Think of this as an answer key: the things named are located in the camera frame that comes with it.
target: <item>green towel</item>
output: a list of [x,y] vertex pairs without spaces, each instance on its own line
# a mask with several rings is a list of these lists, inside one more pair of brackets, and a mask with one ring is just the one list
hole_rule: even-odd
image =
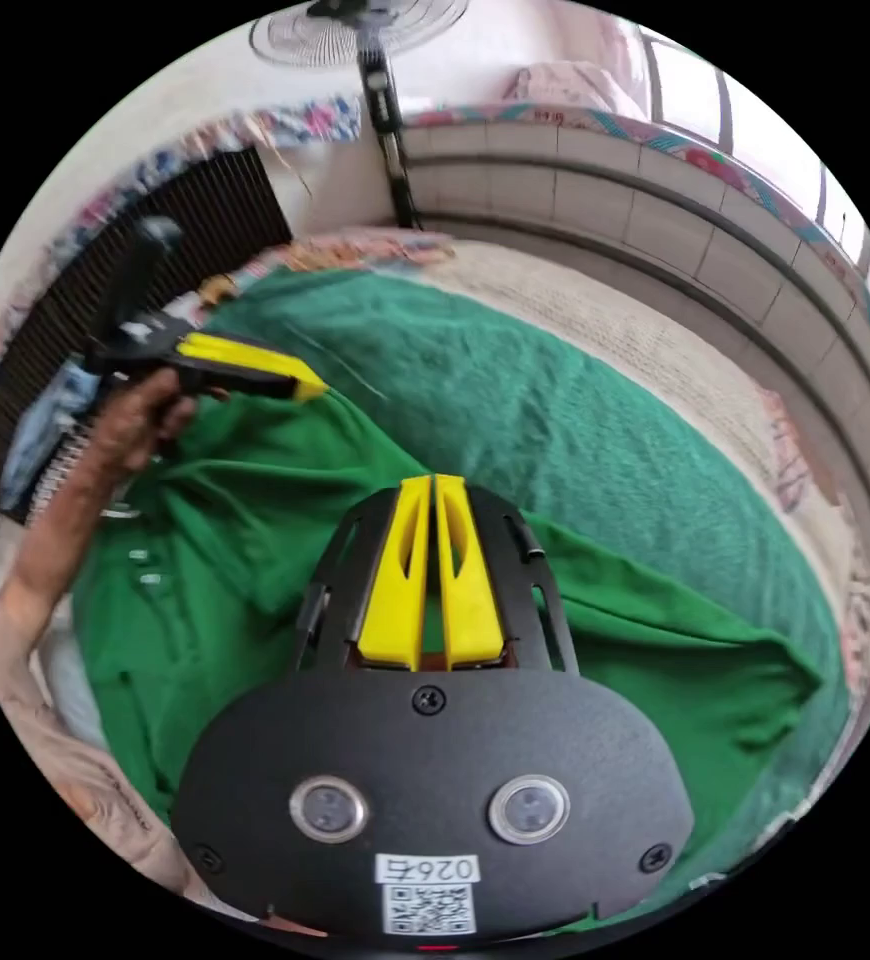
[[[305,406],[206,400],[179,459],[133,485],[141,516],[103,523],[75,587],[75,629],[112,753],[161,817],[206,724],[287,668],[302,593],[345,511],[426,472],[334,393]],[[527,519],[584,674],[643,710],[678,761],[696,817],[690,862],[796,726],[819,677],[782,636]]]
[[768,503],[650,391],[470,297],[369,271],[273,273],[210,327],[302,357],[433,472],[680,581],[787,637],[818,670],[823,687],[797,730],[659,898],[730,869],[808,796],[849,718],[838,624]]

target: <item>person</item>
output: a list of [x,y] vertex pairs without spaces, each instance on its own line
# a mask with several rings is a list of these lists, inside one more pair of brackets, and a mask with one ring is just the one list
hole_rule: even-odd
[[[218,906],[114,758],[67,731],[30,667],[56,606],[78,575],[102,511],[119,487],[146,467],[160,442],[181,434],[196,410],[169,368],[105,404],[82,457],[25,531],[0,588],[0,705],[39,770],[99,839],[168,890]],[[317,933],[277,917],[262,922]]]

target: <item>fan guard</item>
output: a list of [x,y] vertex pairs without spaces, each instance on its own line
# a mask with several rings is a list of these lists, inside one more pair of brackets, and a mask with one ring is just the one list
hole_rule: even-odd
[[[469,0],[390,0],[394,16],[379,30],[391,56],[421,46],[451,27],[468,9]],[[334,20],[306,16],[305,6],[261,17],[249,42],[263,60],[293,67],[340,67],[357,61],[356,32]]]

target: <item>camera lens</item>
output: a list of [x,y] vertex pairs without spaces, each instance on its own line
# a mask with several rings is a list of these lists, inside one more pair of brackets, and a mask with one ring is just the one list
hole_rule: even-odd
[[289,800],[295,826],[320,843],[344,843],[358,836],[368,819],[365,799],[337,777],[313,777],[300,783]]
[[551,777],[516,777],[492,798],[488,819],[492,829],[508,843],[541,843],[553,837],[568,819],[565,788]]

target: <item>fan pole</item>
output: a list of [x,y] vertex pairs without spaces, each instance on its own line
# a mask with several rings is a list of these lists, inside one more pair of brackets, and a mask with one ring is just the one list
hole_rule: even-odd
[[398,106],[391,64],[376,31],[360,30],[357,44],[358,70],[362,77],[368,115],[385,158],[395,219],[399,227],[411,230],[418,226],[418,212],[405,170],[402,112]]

